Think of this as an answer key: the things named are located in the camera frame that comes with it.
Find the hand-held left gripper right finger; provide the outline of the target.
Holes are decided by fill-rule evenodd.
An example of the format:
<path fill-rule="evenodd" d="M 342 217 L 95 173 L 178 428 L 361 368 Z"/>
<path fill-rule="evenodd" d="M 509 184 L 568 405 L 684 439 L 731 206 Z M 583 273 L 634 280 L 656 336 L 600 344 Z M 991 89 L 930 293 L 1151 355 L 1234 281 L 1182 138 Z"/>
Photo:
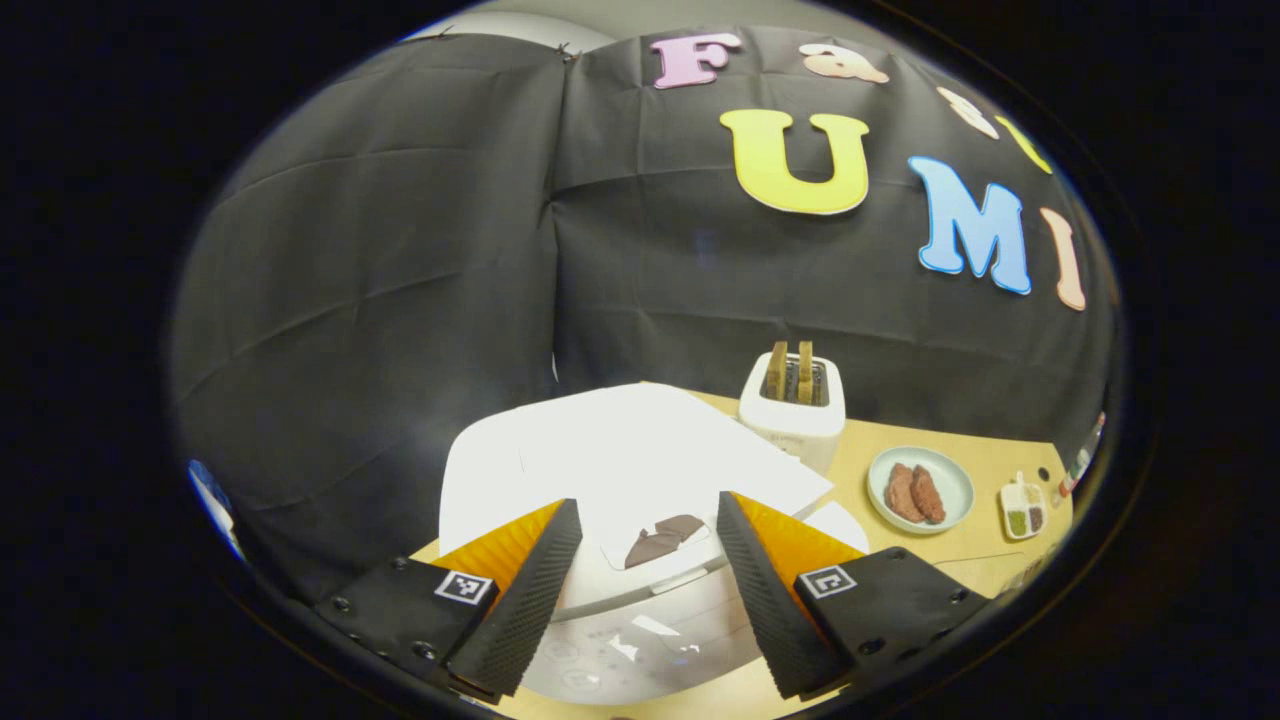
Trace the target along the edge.
<path fill-rule="evenodd" d="M 739 492 L 719 493 L 716 533 L 786 700 L 892 685 L 989 603 L 904 547 L 865 553 Z"/>

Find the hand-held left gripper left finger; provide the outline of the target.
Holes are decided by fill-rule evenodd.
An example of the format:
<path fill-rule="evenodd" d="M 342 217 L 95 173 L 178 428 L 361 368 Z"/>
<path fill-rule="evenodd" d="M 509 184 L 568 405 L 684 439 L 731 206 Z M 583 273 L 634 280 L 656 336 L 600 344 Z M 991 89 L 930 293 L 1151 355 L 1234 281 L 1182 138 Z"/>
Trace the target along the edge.
<path fill-rule="evenodd" d="M 388 559 L 315 612 L 415 680 L 495 705 L 522 684 L 581 539 L 561 498 L 430 562 Z"/>

